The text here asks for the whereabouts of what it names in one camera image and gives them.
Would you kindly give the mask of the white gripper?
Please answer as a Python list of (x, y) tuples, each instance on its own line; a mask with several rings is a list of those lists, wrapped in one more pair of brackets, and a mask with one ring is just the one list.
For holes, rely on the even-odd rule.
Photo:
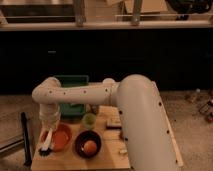
[(55, 131), (60, 122), (61, 112), (60, 107), (56, 104), (41, 104), (39, 109), (39, 118), (42, 127), (45, 130), (52, 129)]

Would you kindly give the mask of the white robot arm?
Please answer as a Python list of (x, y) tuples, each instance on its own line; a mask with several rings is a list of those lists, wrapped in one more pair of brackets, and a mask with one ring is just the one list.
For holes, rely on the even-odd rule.
[(133, 171), (181, 170), (160, 93), (143, 75), (66, 88), (57, 78), (49, 77), (34, 88), (32, 98), (40, 105), (42, 119), (51, 125), (57, 122), (61, 103), (114, 106)]

